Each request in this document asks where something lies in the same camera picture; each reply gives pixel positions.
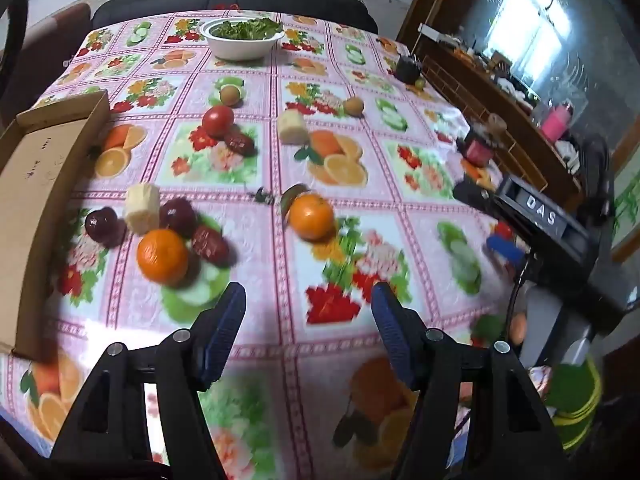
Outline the person's right hand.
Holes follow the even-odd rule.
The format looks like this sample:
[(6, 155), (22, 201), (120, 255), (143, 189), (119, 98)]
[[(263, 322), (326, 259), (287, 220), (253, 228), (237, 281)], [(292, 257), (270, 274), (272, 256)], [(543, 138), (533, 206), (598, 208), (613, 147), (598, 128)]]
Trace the person's right hand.
[(527, 316), (524, 312), (513, 315), (509, 327), (509, 339), (514, 346), (520, 346), (527, 334)]

